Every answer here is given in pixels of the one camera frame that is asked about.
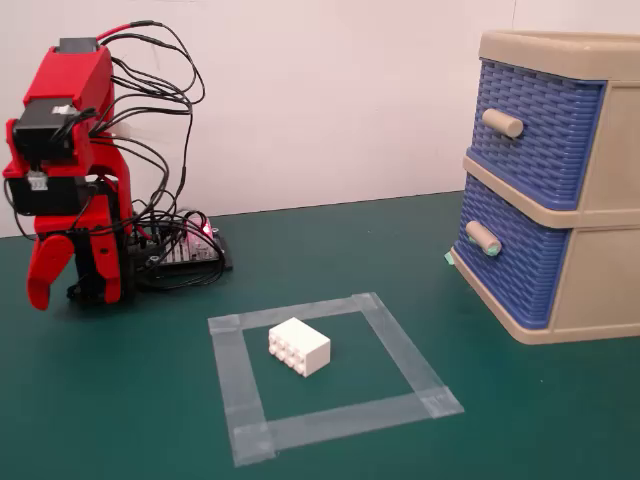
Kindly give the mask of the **red gripper black motor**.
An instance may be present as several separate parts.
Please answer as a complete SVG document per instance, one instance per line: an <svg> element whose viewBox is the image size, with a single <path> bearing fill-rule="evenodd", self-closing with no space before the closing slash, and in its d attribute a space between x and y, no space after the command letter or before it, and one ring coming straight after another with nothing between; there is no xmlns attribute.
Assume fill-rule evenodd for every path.
<svg viewBox="0 0 640 480"><path fill-rule="evenodd" d="M46 310L51 284L66 265L76 261L84 293L96 294L107 304L121 296L119 253L114 234L92 236L89 231L111 223L108 197L96 195L79 216L37 216L37 239L27 273L27 296L31 305Z"/></svg>

